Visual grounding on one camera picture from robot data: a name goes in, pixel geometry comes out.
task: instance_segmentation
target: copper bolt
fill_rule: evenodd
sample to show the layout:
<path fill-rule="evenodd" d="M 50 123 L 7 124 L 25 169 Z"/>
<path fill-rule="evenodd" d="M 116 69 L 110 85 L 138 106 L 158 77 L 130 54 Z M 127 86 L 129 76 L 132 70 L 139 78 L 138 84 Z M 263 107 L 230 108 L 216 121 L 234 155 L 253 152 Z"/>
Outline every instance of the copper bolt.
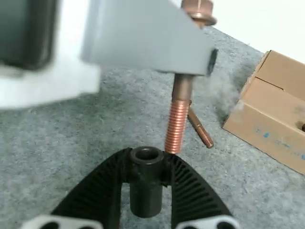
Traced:
<path fill-rule="evenodd" d="M 210 0 L 183 0 L 181 7 L 200 28 L 216 23 L 216 19 L 212 17 L 213 3 Z M 193 78 L 194 75 L 189 74 L 175 75 L 173 99 L 165 139 L 165 151 L 171 154 L 179 153 L 182 145 L 193 90 Z"/>
<path fill-rule="evenodd" d="M 216 19 L 212 16 L 213 2 L 210 0 L 183 0 L 181 8 L 202 28 L 215 25 Z"/>
<path fill-rule="evenodd" d="M 197 134 L 199 135 L 202 142 L 206 145 L 207 148 L 213 148 L 214 142 L 208 132 L 205 130 L 203 125 L 201 124 L 200 120 L 198 119 L 197 115 L 193 111 L 193 109 L 189 108 L 188 118 L 190 123 L 192 124 L 193 128 L 196 130 Z"/>
<path fill-rule="evenodd" d="M 193 75 L 175 75 L 173 99 L 165 139 L 165 151 L 171 154 L 179 153 L 182 145 L 189 102 L 193 90 L 193 78 Z"/>

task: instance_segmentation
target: gray carpet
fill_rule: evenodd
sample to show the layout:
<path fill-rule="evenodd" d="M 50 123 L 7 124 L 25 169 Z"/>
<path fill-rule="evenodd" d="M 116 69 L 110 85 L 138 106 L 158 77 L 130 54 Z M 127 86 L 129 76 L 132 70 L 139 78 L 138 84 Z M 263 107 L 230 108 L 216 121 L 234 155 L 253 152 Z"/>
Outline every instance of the gray carpet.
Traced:
<path fill-rule="evenodd" d="M 188 124 L 181 157 L 215 189 L 244 229 L 305 228 L 305 179 L 221 124 L 262 54 L 213 29 L 220 49 L 211 78 L 197 78 L 193 108 L 215 140 L 208 150 Z M 0 228 L 52 211 L 105 158 L 125 147 L 163 148 L 173 76 L 105 69 L 101 91 L 22 111 L 0 112 Z M 121 228 L 170 228 L 171 195 L 152 219 L 138 219 L 122 192 Z"/>

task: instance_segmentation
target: white wall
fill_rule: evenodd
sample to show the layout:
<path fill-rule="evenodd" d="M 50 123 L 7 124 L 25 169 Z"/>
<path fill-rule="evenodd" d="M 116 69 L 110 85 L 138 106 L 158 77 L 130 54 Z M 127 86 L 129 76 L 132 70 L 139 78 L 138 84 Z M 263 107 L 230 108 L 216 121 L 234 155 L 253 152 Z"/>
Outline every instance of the white wall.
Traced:
<path fill-rule="evenodd" d="M 273 49 L 305 63 L 304 12 L 304 0 L 214 0 L 213 15 L 220 31 L 261 52 Z"/>

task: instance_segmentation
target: cardboard box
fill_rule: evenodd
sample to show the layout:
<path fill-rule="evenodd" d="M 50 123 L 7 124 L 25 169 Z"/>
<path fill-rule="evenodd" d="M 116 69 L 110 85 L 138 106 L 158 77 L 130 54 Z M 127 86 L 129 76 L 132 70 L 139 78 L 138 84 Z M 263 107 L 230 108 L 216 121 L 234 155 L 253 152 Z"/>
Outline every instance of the cardboard box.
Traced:
<path fill-rule="evenodd" d="M 305 65 L 265 54 L 223 128 L 305 175 Z"/>

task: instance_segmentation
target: dust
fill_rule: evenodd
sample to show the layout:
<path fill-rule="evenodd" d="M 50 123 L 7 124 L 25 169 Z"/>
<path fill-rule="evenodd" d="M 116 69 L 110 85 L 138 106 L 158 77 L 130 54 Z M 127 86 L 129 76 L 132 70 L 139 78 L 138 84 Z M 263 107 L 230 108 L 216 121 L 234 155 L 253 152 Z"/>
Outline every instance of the dust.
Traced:
<path fill-rule="evenodd" d="M 206 83 L 208 96 L 214 102 L 215 107 L 221 110 L 224 115 L 229 115 L 233 109 L 243 109 L 243 103 L 235 106 L 240 96 L 240 87 L 239 83 L 231 77 L 213 75 Z"/>

